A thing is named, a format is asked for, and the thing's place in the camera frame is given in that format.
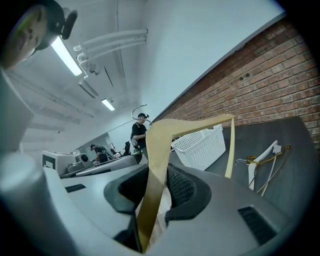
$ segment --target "brick wall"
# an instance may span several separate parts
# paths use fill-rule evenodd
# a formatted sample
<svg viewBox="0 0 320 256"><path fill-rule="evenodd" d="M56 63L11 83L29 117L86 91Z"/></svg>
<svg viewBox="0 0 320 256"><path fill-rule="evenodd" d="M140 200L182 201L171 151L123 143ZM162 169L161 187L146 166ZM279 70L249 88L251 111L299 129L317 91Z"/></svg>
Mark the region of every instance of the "brick wall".
<svg viewBox="0 0 320 256"><path fill-rule="evenodd" d="M212 69L157 120L193 121L231 113L236 125L246 125L300 116L319 147L319 94L316 62L284 18Z"/></svg>

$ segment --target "gray table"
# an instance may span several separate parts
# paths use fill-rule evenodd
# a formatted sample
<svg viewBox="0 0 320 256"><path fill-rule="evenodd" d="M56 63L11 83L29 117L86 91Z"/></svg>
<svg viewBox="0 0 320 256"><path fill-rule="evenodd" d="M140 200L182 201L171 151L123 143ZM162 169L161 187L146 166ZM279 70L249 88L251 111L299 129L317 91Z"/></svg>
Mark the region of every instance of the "gray table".
<svg viewBox="0 0 320 256"><path fill-rule="evenodd" d="M223 129L225 153L205 171L225 175L230 148L230 127ZM284 147L291 145L290 153L279 172L269 183L263 198L286 213L290 218L302 216L319 182L319 162L315 146L307 128L299 117L241 125L235 127L234 159L259 156L275 140ZM279 156L274 171L282 162ZM173 152L170 162L181 164ZM258 167L255 191L267 181L273 161ZM232 179L248 187L248 167L239 162L233 166Z"/></svg>

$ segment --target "man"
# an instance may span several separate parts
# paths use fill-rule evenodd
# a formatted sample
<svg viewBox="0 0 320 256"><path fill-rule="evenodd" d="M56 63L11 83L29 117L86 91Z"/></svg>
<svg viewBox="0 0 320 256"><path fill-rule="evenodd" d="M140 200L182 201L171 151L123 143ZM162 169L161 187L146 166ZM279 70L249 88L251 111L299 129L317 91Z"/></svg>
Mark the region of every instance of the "man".
<svg viewBox="0 0 320 256"><path fill-rule="evenodd" d="M108 155L107 155L108 153L103 146L96 146L92 144L90 148L91 148L91 151L94 150L96 152L96 159L100 163L104 163L108 161Z"/></svg>
<svg viewBox="0 0 320 256"><path fill-rule="evenodd" d="M147 128L144 126L144 122L146 118L147 116L144 113L140 113L138 115L138 120L132 126L131 137L137 141L139 148L142 150L146 159L148 159L147 144L146 144Z"/></svg>

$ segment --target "white pipe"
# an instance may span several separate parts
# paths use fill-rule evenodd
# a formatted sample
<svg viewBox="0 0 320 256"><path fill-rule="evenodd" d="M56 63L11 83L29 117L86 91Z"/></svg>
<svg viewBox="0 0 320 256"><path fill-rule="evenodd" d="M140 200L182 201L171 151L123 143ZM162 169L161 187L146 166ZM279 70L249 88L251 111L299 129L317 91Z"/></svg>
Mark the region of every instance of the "white pipe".
<svg viewBox="0 0 320 256"><path fill-rule="evenodd" d="M97 46L97 47L94 47L94 48L91 48L91 49L87 49L86 50L86 53L87 54L90 54L90 53L93 53L95 51L99 51L103 48L107 48L107 47L110 47L110 46L115 46L115 45L120 45L120 44L124 44L124 43L134 43L134 42L144 42L146 41L146 37L133 37L133 38L127 38L127 39L121 39L121 40L116 40L116 41L113 41L113 42L108 42L108 43L105 43L103 45L100 45L100 46ZM78 60L79 63L83 62L86 60L86 55L84 52L80 53L77 55L76 59Z"/></svg>
<svg viewBox="0 0 320 256"><path fill-rule="evenodd" d="M98 59L98 58L100 58L100 57L103 56L103 55L112 53L112 52L114 52L114 51L116 51L116 50L125 49L125 48L132 47L132 46L142 45L142 44L144 44L144 43L145 43L145 42L143 41L143 42L136 42L136 43L126 44L126 45L122 45L122 46L119 46L119 47L116 47L116 48L113 48L113 49L110 49L110 50L101 52L101 53L99 53L99 54L97 54L97 55L95 55L95 56L93 56L93 57L91 57L91 58L89 58L89 59L86 59L86 60L80 62L79 65L80 65L80 67L83 69L83 67L82 67L83 64L85 64L85 63L87 63L87 62L90 62L90 61L93 61L93 60L95 60L95 59Z"/></svg>
<svg viewBox="0 0 320 256"><path fill-rule="evenodd" d="M147 29L136 29L136 30L125 30L125 31L120 31L120 32L115 32L115 33L110 33L110 34L105 34L93 39L90 39L88 41L85 41L83 43L84 46L87 46L89 44L97 43L99 41L105 40L105 39L110 39L110 38L116 38L116 37L122 37L122 36L131 36L131 35L138 35L138 34L147 34L148 30ZM82 48L80 45L76 45L73 47L73 50L78 52Z"/></svg>

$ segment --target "table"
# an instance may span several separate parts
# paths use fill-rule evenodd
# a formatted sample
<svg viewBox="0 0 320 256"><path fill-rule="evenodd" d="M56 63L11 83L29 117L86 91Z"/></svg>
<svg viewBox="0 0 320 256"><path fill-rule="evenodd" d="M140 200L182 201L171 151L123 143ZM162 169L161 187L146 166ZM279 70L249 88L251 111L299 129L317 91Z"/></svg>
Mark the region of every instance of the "table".
<svg viewBox="0 0 320 256"><path fill-rule="evenodd" d="M205 172L225 175L229 148L230 127L223 128L226 151ZM270 181L263 198L295 219L303 215L319 182L319 162L314 143L305 124L299 117L241 125L235 127L234 159L259 156L275 140L282 148L291 145L289 155L276 176ZM277 157L273 171L283 161ZM182 164L177 154L170 155L170 163ZM273 161L257 169L254 190L257 191L268 180ZM248 167L243 162L233 166L232 180L248 187Z"/></svg>

